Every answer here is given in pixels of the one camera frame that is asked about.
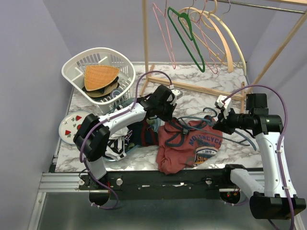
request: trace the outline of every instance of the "clothes rack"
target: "clothes rack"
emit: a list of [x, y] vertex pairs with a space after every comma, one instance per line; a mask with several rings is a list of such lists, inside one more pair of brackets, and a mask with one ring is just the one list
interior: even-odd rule
[[[267, 1], [276, 1], [280, 3], [288, 3], [288, 4], [295, 4], [295, 5], [302, 5], [302, 6], [307, 6], [307, 0], [267, 0]], [[218, 2], [222, 3], [227, 3], [227, 0], [218, 0]], [[293, 38], [293, 36], [296, 34], [296, 32], [300, 29], [300, 27], [304, 24], [304, 22], [307, 19], [307, 11], [295, 11], [295, 10], [289, 10], [289, 9], [284, 9], [284, 8], [276, 8], [276, 7], [271, 7], [271, 6], [261, 6], [261, 5], [254, 5], [254, 4], [248, 4], [248, 3], [243, 3], [243, 2], [237, 2], [237, 1], [230, 1], [231, 4], [233, 5], [242, 5], [242, 6], [247, 6], [247, 7], [256, 7], [256, 8], [263, 8], [263, 9], [268, 9], [268, 10], [275, 10], [275, 11], [283, 11], [283, 12], [291, 12], [291, 13], [299, 13], [302, 14], [300, 19], [296, 22], [292, 30], [289, 32], [288, 36], [285, 38], [283, 43], [279, 46], [279, 48], [275, 51], [275, 53], [271, 56], [267, 64], [264, 66], [263, 70], [261, 73], [258, 75], [258, 77], [254, 80], [252, 84], [257, 84], [260, 79], [264, 76], [264, 74], [267, 72], [267, 70], [270, 68], [272, 63], [277, 59], [277, 57], [280, 55], [280, 53], [283, 51], [283, 49], [286, 47], [286, 45], [289, 43], [289, 41]], [[143, 16], [143, 43], [144, 43], [144, 57], [145, 57], [145, 71], [149, 71], [149, 58], [148, 58], [148, 25], [147, 25], [147, 0], [142, 0], [142, 16]], [[151, 65], [150, 70], [154, 69], [154, 64]], [[141, 90], [140, 95], [143, 95], [145, 88], [147, 87], [148, 82], [155, 82], [159, 84], [168, 84], [168, 81], [159, 77], [153, 77], [151, 75], [147, 75], [145, 79], [145, 83], [143, 85], [143, 88]], [[224, 92], [224, 91], [219, 91], [219, 90], [214, 90], [210, 88], [205, 88], [197, 85], [191, 85], [191, 84], [186, 84], [182, 82], [173, 82], [175, 87], [183, 88], [183, 89], [188, 89], [192, 91], [197, 91], [197, 92], [203, 92], [211, 95], [225, 95], [228, 96], [230, 95], [230, 92]], [[250, 93], [252, 88], [249, 88], [247, 91], [241, 93], [241, 94], [235, 94], [232, 98], [234, 100], [239, 100], [241, 102], [241, 107], [240, 107], [240, 112], [242, 113], [244, 111], [244, 102], [246, 98], [246, 94]]]

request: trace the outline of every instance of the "strawberry plate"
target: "strawberry plate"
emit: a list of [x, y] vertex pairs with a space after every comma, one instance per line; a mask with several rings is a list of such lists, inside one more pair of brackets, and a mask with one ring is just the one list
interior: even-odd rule
[[85, 117], [89, 114], [89, 112], [81, 110], [68, 114], [59, 126], [59, 136], [61, 139], [68, 144], [74, 145], [73, 138]]

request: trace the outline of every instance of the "red t-shirt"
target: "red t-shirt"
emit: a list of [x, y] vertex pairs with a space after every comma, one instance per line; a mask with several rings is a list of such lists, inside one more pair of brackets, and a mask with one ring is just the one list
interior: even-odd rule
[[[222, 136], [203, 121], [189, 121], [189, 126]], [[223, 139], [199, 130], [184, 128], [176, 119], [166, 122], [158, 131], [159, 151], [156, 162], [165, 174], [177, 173], [194, 167], [215, 156]]]

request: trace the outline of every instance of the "marble surface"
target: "marble surface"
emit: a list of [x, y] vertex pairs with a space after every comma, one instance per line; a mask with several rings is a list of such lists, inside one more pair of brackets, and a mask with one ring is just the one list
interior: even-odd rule
[[[144, 73], [145, 67], [142, 65], [135, 66], [137, 76]], [[195, 65], [179, 65], [173, 69], [169, 65], [156, 65], [154, 70], [161, 70], [167, 73], [172, 80], [184, 83], [199, 85], [212, 89], [232, 92], [240, 88], [241, 82], [246, 79], [241, 69], [235, 69], [234, 72], [228, 73], [226, 67], [220, 67], [218, 74], [213, 74], [209, 68], [204, 73], [201, 73]], [[143, 80], [140, 82], [139, 91], [143, 85]], [[153, 92], [159, 84], [150, 82], [146, 88], [145, 94]], [[200, 92], [183, 90], [183, 97], [177, 102], [177, 107], [174, 111], [175, 117], [180, 116], [197, 116], [204, 117], [202, 109], [204, 107], [214, 107], [214, 102], [217, 96], [208, 95]], [[233, 100], [233, 108], [239, 112], [239, 102]], [[95, 115], [100, 115], [99, 109], [92, 105], [85, 97], [77, 90], [74, 91], [71, 100], [69, 112], [77, 110], [85, 110]], [[224, 134], [224, 137], [241, 140], [242, 138], [233, 134], [231, 137]], [[105, 167], [108, 171], [140, 171], [140, 170], [157, 170], [158, 165], [155, 162], [158, 151], [158, 146], [141, 147], [128, 154], [124, 159], [117, 162], [105, 162]], [[255, 151], [251, 146], [245, 147], [236, 143], [223, 140], [222, 146], [216, 156], [211, 157], [203, 164], [194, 169], [213, 169], [223, 168], [225, 164], [235, 163], [243, 164], [247, 168], [262, 167], [261, 157], [258, 151]], [[69, 145], [61, 142], [58, 151], [58, 161], [56, 172], [79, 172], [84, 169], [84, 165], [79, 162], [79, 151], [75, 145]]]

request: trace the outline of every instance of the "plastic basket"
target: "plastic basket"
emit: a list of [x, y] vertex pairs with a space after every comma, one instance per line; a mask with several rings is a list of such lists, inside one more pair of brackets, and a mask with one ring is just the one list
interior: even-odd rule
[[[119, 68], [118, 82], [119, 88], [122, 89], [122, 93], [115, 98], [108, 96], [101, 101], [95, 101], [86, 95], [82, 88], [84, 87], [84, 72], [87, 65], [109, 65]], [[123, 101], [135, 97], [135, 89], [132, 87], [135, 81], [135, 69], [124, 55], [113, 49], [98, 47], [77, 54], [63, 65], [62, 75], [79, 90], [84, 97], [95, 104], [103, 115]]]

